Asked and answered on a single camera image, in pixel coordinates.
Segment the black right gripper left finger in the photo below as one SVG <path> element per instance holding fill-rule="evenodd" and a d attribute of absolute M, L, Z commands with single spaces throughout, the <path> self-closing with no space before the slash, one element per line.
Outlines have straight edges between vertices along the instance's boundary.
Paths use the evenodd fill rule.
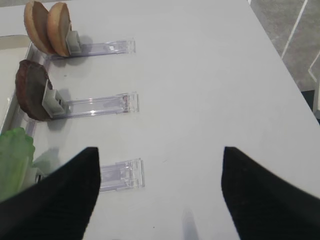
<path fill-rule="evenodd" d="M 101 186 L 99 149 L 87 147 L 0 204 L 2 240 L 81 240 Z"/>

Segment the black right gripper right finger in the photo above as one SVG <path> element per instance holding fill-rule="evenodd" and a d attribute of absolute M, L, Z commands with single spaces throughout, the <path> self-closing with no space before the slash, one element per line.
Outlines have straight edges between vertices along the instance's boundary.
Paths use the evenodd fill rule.
<path fill-rule="evenodd" d="M 236 147 L 223 153 L 221 191 L 242 240 L 318 240 L 320 200 Z"/>

